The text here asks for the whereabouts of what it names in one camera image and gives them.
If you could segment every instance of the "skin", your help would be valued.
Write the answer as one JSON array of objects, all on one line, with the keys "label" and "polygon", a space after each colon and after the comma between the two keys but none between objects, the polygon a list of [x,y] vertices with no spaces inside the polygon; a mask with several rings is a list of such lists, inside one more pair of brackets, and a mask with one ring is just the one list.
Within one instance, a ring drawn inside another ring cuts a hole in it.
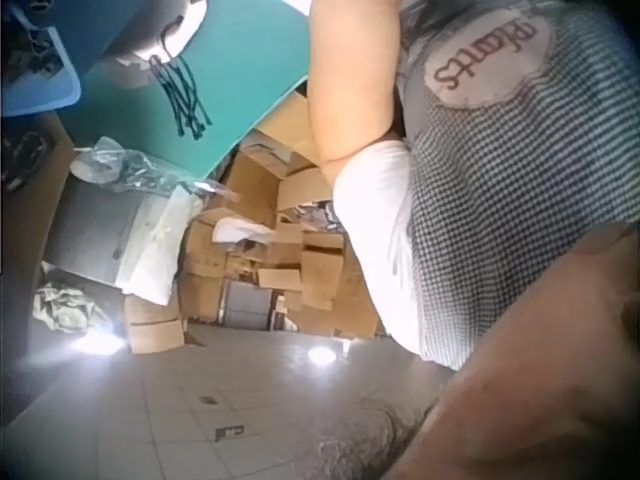
[{"label": "skin", "polygon": [[[389,134],[399,32],[398,0],[313,3],[310,117],[331,182]],[[639,242],[637,227],[603,227],[552,265],[479,342],[385,480],[583,478],[609,429],[637,421]]]},{"label": "skin", "polygon": [[308,98],[320,167],[331,183],[389,135],[400,55],[400,0],[314,0]]},{"label": "skin", "polygon": [[560,258],[482,339],[385,479],[592,471],[610,429],[638,420],[639,255],[638,227],[617,225]]}]

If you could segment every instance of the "apron patch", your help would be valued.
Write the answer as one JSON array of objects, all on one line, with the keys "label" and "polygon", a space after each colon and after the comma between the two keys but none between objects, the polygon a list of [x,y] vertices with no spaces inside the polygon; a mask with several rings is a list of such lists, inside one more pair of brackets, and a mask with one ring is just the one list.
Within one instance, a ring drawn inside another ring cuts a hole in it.
[{"label": "apron patch", "polygon": [[553,42],[545,17],[496,10],[454,33],[428,57],[425,84],[452,108],[503,102],[544,71]]}]

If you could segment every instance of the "tiled floor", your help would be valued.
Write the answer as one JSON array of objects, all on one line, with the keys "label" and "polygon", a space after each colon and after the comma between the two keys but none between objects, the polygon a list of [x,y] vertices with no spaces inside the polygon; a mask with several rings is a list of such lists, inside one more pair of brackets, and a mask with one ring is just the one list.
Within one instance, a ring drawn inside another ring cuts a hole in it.
[{"label": "tiled floor", "polygon": [[[367,404],[424,409],[448,373],[391,340],[339,340],[194,327],[206,347],[73,365],[2,432],[20,479],[293,480]],[[307,352],[338,353],[327,367]]]}]

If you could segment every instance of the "person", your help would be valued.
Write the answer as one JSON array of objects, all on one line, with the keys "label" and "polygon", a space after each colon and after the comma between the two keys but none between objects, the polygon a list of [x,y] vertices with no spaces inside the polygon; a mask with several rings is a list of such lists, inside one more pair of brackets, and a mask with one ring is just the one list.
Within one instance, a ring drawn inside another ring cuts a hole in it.
[{"label": "person", "polygon": [[640,478],[640,223],[596,228],[522,294],[424,419],[325,455],[319,479]]},{"label": "person", "polygon": [[310,32],[334,209],[424,360],[459,370],[583,235],[640,218],[638,62],[595,2],[314,0]]}]

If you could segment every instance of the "clear plastic bag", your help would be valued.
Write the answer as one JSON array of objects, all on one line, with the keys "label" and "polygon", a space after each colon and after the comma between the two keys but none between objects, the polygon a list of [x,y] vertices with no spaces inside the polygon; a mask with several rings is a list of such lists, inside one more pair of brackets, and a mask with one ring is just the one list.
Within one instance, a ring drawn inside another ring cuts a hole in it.
[{"label": "clear plastic bag", "polygon": [[71,173],[114,192],[137,190],[168,198],[181,186],[196,195],[238,199],[237,194],[215,180],[193,177],[168,162],[137,150],[126,150],[108,137],[100,138],[93,147],[75,150],[78,155],[71,164]]}]

